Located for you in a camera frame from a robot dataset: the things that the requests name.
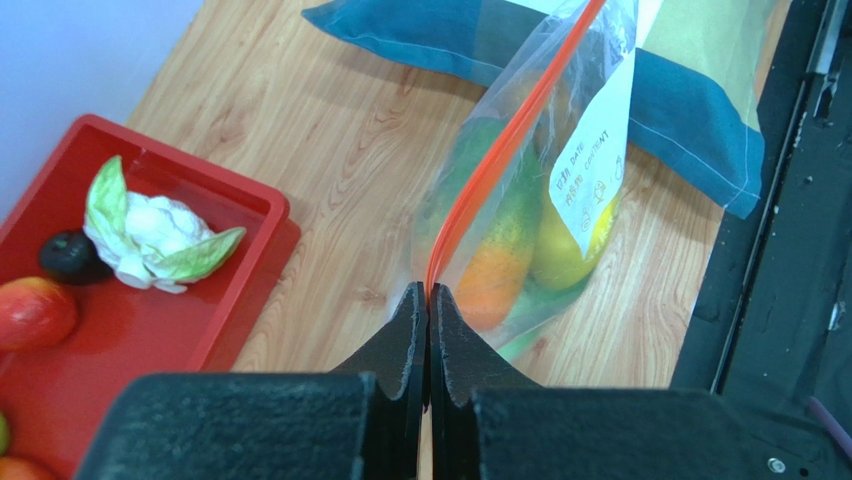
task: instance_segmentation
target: fake fruit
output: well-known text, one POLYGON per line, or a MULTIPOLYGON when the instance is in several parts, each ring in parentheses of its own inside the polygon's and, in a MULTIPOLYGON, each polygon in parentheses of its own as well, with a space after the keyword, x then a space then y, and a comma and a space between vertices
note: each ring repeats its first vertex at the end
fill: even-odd
MULTIPOLYGON (((451 170, 439 182, 425 222, 418 226, 420 241, 415 251, 421 260, 428 260, 453 202, 504 127, 504 122, 487 118, 470 120, 462 127, 448 159, 451 170)), ((462 317, 476 331, 499 325, 523 289, 541 217, 540 173, 538 158, 528 147, 453 291, 462 317)))
POLYGON ((44 467, 18 457, 0 457, 0 480, 54 480, 44 467))
POLYGON ((598 217, 585 258, 580 245, 565 226, 546 190, 542 204, 543 212, 530 274, 546 288, 564 290, 589 275, 600 262, 612 232, 618 197, 615 197, 598 217))
POLYGON ((89 187, 83 231, 119 281, 175 294, 222 266, 246 234, 243 227, 213 233, 183 202, 128 191, 118 155, 89 187))
POLYGON ((52 280, 26 277, 0 286, 0 350, 56 345, 77 320, 74 297, 52 280))
POLYGON ((6 417, 0 413, 0 456, 6 454, 9 450, 9 445, 12 443, 12 431, 9 430, 9 422, 6 417))
POLYGON ((38 264, 48 277, 69 285, 89 285, 112 276, 83 230, 60 232, 42 245, 38 264))

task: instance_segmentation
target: red tray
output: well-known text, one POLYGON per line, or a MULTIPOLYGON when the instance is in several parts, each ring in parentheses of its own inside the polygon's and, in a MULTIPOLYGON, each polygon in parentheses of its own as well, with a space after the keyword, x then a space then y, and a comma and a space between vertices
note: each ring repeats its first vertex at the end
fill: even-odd
POLYGON ((69 287, 81 322, 52 349, 0 353, 0 411, 10 454, 70 477, 115 397, 137 377, 232 367, 300 230, 281 192, 94 115, 79 118, 0 229, 0 283, 43 275, 38 250, 80 228, 95 174, 123 157, 127 188, 183 201, 213 231, 246 236, 210 277, 173 295, 111 279, 69 287))

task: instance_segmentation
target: mango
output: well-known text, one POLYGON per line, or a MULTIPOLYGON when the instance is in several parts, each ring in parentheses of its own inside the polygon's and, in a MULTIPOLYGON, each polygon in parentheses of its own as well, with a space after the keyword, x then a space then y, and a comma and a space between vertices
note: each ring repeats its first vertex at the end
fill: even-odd
MULTIPOLYGON (((450 208, 505 125, 497 119, 478 118, 462 127, 448 168, 415 221, 414 255, 415 263, 420 262, 415 271, 425 271, 425 261, 450 208)), ((539 159, 528 146, 453 291, 462 316, 474 330, 498 326, 521 293, 541 218, 540 175, 539 159)))

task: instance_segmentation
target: black fruit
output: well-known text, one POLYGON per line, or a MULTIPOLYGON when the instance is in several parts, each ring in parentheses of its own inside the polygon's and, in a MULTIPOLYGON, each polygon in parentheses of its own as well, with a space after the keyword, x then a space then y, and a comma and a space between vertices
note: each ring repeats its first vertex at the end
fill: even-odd
POLYGON ((48 277, 68 285, 90 285, 112 276, 112 269, 98 257, 95 244, 83 230, 57 233, 48 239, 39 251, 38 264, 48 277))

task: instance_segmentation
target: blue pillow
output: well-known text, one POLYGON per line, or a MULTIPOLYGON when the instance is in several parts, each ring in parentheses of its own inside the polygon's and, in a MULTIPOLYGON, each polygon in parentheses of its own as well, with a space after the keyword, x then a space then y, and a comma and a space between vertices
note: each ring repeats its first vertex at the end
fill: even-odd
MULTIPOLYGON (((741 218, 761 188, 753 80, 773 6, 664 2, 636 54, 629 140, 741 218)), ((333 0, 302 14, 388 60, 483 86, 545 17, 509 0, 333 0)))

